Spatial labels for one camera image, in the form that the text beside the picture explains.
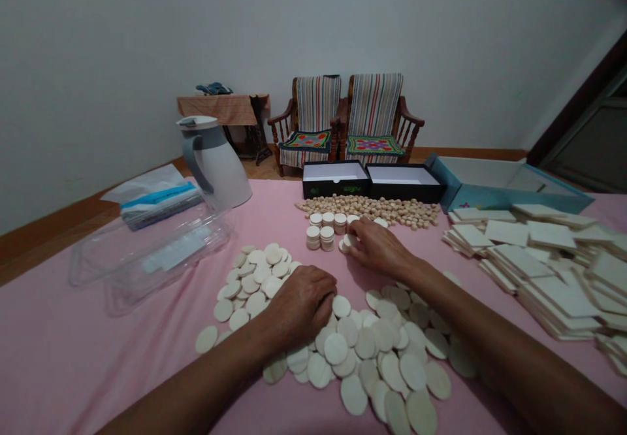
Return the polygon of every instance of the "hand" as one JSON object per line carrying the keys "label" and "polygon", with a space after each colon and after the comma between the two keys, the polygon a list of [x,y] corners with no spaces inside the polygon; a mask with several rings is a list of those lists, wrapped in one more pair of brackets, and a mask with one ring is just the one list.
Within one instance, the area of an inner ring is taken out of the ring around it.
{"label": "hand", "polygon": [[316,266],[300,265],[259,316],[273,329],[276,353],[313,342],[331,315],[337,280]]}
{"label": "hand", "polygon": [[409,252],[393,233],[366,217],[350,223],[348,232],[357,235],[363,246],[351,247],[348,252],[365,268],[399,281],[421,268],[423,261]]}

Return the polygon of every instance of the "person's left hand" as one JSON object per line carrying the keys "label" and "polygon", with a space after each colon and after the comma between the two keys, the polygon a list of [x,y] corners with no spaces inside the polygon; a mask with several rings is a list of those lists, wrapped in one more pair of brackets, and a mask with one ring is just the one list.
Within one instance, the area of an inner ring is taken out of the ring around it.
{"label": "person's left hand", "polygon": [[259,317],[272,327],[277,352],[312,342],[331,315],[337,280],[316,266],[300,265]]}

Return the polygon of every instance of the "jug handle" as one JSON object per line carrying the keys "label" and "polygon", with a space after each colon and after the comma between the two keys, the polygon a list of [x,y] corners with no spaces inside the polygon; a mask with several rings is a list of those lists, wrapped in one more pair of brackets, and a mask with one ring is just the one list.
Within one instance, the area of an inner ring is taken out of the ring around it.
{"label": "jug handle", "polygon": [[193,138],[187,138],[183,141],[183,158],[185,158],[185,162],[187,166],[191,170],[192,175],[194,175],[194,179],[198,182],[199,187],[205,192],[212,194],[214,192],[214,188],[207,180],[207,177],[204,176],[200,166],[196,162],[196,156],[194,155],[194,148],[202,147],[202,136],[196,135]]}

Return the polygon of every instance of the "stack of wooden tiles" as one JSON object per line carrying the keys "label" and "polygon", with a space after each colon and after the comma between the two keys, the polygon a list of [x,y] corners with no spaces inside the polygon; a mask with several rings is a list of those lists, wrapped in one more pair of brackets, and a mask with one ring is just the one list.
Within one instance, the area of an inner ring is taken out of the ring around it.
{"label": "stack of wooden tiles", "polygon": [[467,257],[557,340],[591,340],[627,377],[627,234],[544,205],[461,208],[442,240]]}

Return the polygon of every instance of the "table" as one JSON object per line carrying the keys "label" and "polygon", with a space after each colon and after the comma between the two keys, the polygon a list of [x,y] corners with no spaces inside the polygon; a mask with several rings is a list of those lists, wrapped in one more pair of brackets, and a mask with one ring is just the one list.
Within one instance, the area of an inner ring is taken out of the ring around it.
{"label": "table", "polygon": [[[217,118],[224,134],[241,159],[254,159],[256,165],[270,157],[266,133],[263,129],[264,115],[270,114],[270,95],[205,95],[200,97],[177,97],[178,113],[182,116],[207,115]],[[243,126],[246,131],[246,152],[233,142],[229,126]]]}
{"label": "table", "polygon": [[[0,427],[7,434],[90,434],[142,395],[196,358],[198,333],[208,325],[220,332],[213,307],[233,258],[247,244],[278,242],[294,260],[315,264],[338,278],[338,290],[355,309],[366,308],[364,293],[388,280],[363,270],[337,248],[310,251],[307,221],[293,203],[300,182],[251,180],[252,198],[233,210],[238,236],[218,254],[158,292],[133,313],[116,319],[104,312],[103,287],[79,291],[67,285],[67,249],[0,289]],[[595,195],[586,213],[600,223],[627,231],[627,195]],[[511,296],[476,265],[441,240],[448,228],[394,233],[414,253],[440,270],[454,273],[473,296],[495,309],[594,383],[627,406],[627,380],[610,369],[591,342],[553,340]],[[480,381],[459,377],[443,365],[453,395],[434,400],[439,434],[529,432],[526,423]],[[368,408],[350,416],[340,400],[340,382],[324,391],[301,385],[288,372],[275,386],[258,379],[226,411],[214,433],[380,433],[386,428]]]}

